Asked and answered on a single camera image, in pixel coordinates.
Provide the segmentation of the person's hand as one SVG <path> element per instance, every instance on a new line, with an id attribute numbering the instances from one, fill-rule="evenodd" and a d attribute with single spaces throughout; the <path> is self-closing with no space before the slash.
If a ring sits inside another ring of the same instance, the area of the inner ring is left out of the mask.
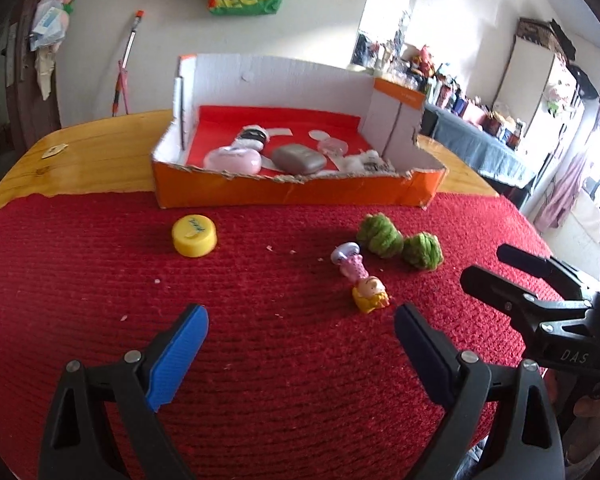
<path id="1" fill-rule="evenodd" d="M 600 455 L 600 399 L 582 398 L 573 409 L 576 420 L 567 432 L 566 457 L 572 464 Z"/>

